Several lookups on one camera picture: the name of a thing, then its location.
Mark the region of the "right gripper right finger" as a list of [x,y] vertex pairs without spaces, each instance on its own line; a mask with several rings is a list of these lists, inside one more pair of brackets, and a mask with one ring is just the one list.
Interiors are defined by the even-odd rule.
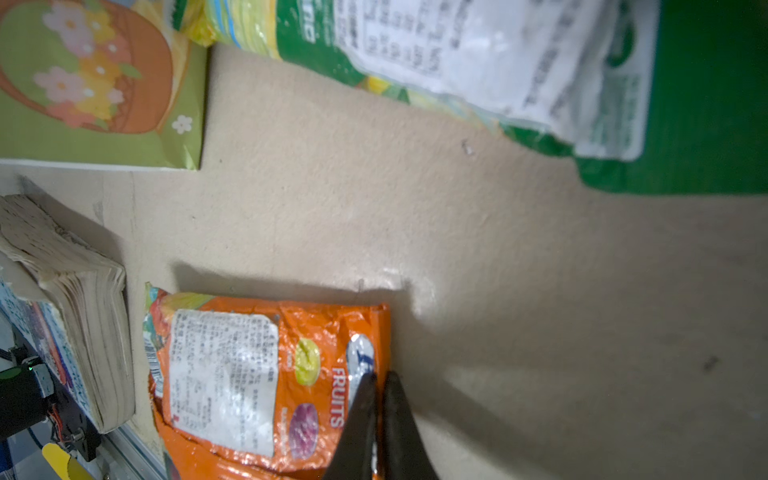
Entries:
[[387,374],[383,391],[383,450],[386,479],[438,480],[399,375]]

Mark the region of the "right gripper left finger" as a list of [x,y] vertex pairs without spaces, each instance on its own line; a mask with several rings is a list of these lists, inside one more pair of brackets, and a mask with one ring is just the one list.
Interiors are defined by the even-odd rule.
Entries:
[[371,480],[377,439],[377,375],[360,381],[336,451],[323,480]]

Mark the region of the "large orange fruits candy bag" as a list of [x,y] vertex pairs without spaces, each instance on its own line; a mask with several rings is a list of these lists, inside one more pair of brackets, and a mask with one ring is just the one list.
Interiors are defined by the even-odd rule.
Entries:
[[146,289],[154,424],[181,479],[319,479],[361,379],[391,362],[385,304]]

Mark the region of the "white paper bag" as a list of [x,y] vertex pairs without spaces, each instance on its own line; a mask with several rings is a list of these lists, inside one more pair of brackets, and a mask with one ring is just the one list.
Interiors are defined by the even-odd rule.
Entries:
[[195,171],[207,52],[172,1],[5,1],[1,159]]

